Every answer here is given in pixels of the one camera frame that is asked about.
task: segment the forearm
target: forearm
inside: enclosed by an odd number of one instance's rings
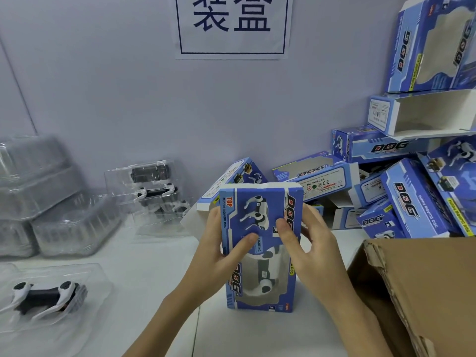
[[[123,357],[163,357],[195,305],[173,291]]]
[[[353,289],[328,310],[349,357],[392,357],[377,317]]]

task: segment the white wall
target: white wall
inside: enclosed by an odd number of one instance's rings
[[[0,37],[38,131],[90,183],[171,155],[197,195],[242,156],[270,175],[364,123],[402,3],[295,0],[281,61],[175,60],[167,0],[0,0]]]
[[[0,45],[0,138],[33,134],[27,108]]]

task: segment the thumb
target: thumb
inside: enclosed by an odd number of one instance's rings
[[[306,253],[303,251],[298,238],[289,227],[289,224],[284,219],[278,219],[276,221],[276,227],[279,237],[288,250],[293,262],[302,259]]]
[[[230,254],[222,259],[221,263],[224,264],[227,273],[228,271],[229,274],[233,273],[238,263],[240,263],[249,250],[253,248],[257,240],[258,234],[248,234],[238,242],[238,244],[231,250]]]

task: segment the sign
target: sign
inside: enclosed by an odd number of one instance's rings
[[[287,57],[293,0],[169,0],[176,59]]]

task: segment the hand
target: hand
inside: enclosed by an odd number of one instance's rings
[[[192,262],[175,290],[177,296],[185,296],[194,307],[201,305],[230,279],[238,263],[257,240],[257,234],[248,234],[238,242],[228,256],[223,256],[220,252],[220,208],[213,208]]]
[[[294,269],[301,282],[329,310],[338,307],[354,290],[339,252],[336,237],[315,208],[304,204],[302,220],[307,228],[302,234],[310,240],[312,247],[305,253],[284,219],[276,221],[279,237],[291,256]]]

